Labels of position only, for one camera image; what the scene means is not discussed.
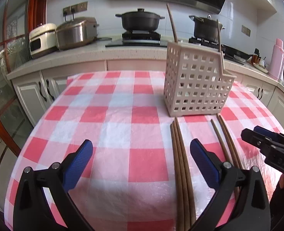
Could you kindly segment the black stock pot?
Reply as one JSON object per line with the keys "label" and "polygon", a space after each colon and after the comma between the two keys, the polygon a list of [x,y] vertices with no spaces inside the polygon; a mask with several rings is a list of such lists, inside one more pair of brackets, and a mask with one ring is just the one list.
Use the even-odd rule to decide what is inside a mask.
{"label": "black stock pot", "polygon": [[189,15],[188,17],[194,22],[195,38],[212,43],[219,43],[218,33],[224,29],[224,26],[220,22],[212,20],[210,15],[207,17]]}

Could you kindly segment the stainless steel rice cooker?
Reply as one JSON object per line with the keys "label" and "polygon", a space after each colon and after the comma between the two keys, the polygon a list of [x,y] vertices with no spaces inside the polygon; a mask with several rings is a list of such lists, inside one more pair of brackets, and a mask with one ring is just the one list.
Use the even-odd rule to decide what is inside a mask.
{"label": "stainless steel rice cooker", "polygon": [[99,24],[94,17],[77,17],[59,25],[55,30],[56,46],[60,50],[73,49],[97,39]]}

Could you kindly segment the brown chopstick in basket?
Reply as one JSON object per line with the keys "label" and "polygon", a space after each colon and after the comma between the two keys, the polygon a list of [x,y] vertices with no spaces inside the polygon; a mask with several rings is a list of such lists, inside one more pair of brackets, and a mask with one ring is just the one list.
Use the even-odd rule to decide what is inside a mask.
{"label": "brown chopstick in basket", "polygon": [[168,14],[169,14],[169,18],[170,18],[170,23],[171,23],[171,28],[172,28],[172,32],[173,32],[174,42],[178,43],[177,33],[176,33],[176,29],[175,29],[175,25],[174,25],[174,21],[173,21],[173,17],[172,17],[172,13],[171,13],[171,10],[170,10],[169,3],[166,3],[166,8],[168,10]]}
{"label": "brown chopstick in basket", "polygon": [[223,59],[223,52],[221,47],[221,36],[220,36],[220,26],[219,26],[219,20],[216,20],[217,22],[217,33],[218,33],[218,52],[220,54],[220,72],[223,75],[224,72],[224,59]]}

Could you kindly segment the tray with condiment jars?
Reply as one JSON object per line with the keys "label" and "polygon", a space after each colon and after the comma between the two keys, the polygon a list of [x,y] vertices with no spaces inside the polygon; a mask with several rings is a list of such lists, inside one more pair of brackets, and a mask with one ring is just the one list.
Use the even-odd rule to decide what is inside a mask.
{"label": "tray with condiment jars", "polygon": [[268,73],[265,61],[260,57],[259,49],[254,50],[254,53],[250,55],[250,57],[247,59],[247,62],[263,73]]}

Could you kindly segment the red white checkered tablecloth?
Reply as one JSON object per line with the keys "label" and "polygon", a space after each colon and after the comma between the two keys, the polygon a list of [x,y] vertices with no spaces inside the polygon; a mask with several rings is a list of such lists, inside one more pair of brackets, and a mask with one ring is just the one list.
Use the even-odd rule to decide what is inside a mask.
{"label": "red white checkered tablecloth", "polygon": [[[23,169],[48,168],[75,152],[85,139],[93,155],[71,198],[95,230],[175,230],[176,189],[170,124],[163,98],[163,72],[115,71],[85,73],[67,80],[67,88],[39,120],[17,159],[7,188],[5,224],[12,229],[17,187]],[[258,166],[268,198],[281,173],[264,164],[241,131],[262,126],[284,133],[276,118],[243,85],[234,82],[221,111],[243,167]],[[196,216],[211,199],[190,155],[199,139],[224,160],[211,119],[224,137],[216,116],[178,117],[192,177]]]}

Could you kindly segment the cream toaster oven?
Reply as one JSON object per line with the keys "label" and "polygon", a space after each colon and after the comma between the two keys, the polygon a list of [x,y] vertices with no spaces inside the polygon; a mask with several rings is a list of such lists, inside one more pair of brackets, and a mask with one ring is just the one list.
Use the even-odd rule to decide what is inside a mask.
{"label": "cream toaster oven", "polygon": [[54,23],[46,23],[30,32],[29,49],[32,59],[37,59],[58,49],[56,46],[55,30],[56,25]]}

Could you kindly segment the wall socket right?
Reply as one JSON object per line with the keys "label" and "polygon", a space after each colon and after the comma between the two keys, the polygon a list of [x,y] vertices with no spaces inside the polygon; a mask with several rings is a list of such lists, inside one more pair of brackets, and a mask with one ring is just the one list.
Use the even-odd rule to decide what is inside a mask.
{"label": "wall socket right", "polygon": [[248,37],[251,36],[251,30],[244,25],[241,26],[241,32],[247,35]]}

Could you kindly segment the white perforated utensil basket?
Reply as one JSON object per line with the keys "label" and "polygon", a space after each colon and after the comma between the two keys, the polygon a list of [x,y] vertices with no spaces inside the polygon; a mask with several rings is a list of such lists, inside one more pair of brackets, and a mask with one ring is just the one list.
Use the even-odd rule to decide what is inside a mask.
{"label": "white perforated utensil basket", "polygon": [[220,113],[234,80],[217,49],[168,43],[163,95],[171,117]]}

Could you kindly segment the black gas stove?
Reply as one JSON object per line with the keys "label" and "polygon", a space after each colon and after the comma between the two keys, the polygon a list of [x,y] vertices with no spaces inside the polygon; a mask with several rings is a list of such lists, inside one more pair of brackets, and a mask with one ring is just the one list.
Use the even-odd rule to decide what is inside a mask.
{"label": "black gas stove", "polygon": [[[218,49],[219,44],[205,39],[191,37],[188,43],[197,44],[209,48]],[[166,48],[168,45],[167,40],[161,39],[161,35],[155,31],[126,31],[118,40],[108,43],[106,47],[118,46],[152,46]],[[244,65],[251,57],[252,54],[246,54],[238,49],[232,48],[225,44],[221,44],[221,50],[224,53],[224,58]]]}

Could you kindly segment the white kitchen counter cabinets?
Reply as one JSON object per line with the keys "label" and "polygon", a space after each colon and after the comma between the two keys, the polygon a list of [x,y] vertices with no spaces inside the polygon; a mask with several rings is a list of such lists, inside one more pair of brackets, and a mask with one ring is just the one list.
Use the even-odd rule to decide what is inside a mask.
{"label": "white kitchen counter cabinets", "polygon": [[[26,62],[7,75],[33,126],[65,89],[67,78],[73,74],[113,70],[165,71],[166,48],[108,48],[105,45],[105,42],[96,42],[54,52]],[[249,63],[241,65],[226,60],[225,68],[266,105],[284,128],[284,85]]]}

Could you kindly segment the wall power outlet strip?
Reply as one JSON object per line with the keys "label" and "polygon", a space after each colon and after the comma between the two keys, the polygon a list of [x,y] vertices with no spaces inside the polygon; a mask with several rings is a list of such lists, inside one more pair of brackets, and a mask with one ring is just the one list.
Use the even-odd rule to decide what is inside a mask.
{"label": "wall power outlet strip", "polygon": [[87,10],[87,8],[88,8],[88,2],[81,2],[75,5],[64,7],[62,12],[63,16],[67,16],[72,13],[84,12]]}

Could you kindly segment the pink thermos bottle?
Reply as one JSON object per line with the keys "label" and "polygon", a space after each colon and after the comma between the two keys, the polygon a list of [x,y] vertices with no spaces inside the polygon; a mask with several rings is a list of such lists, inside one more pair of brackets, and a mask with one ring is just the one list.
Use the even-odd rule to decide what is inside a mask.
{"label": "pink thermos bottle", "polygon": [[269,64],[269,75],[274,80],[279,80],[282,74],[282,69],[284,65],[284,49],[283,40],[276,39],[276,43],[273,46],[271,61]]}

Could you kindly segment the black cast iron pot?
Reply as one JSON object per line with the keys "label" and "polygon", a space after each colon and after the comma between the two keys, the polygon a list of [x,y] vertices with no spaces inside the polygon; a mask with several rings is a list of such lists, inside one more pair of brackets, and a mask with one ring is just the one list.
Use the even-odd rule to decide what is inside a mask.
{"label": "black cast iron pot", "polygon": [[161,19],[153,12],[146,12],[144,8],[138,8],[136,11],[116,14],[115,17],[122,19],[122,26],[126,31],[156,31]]}

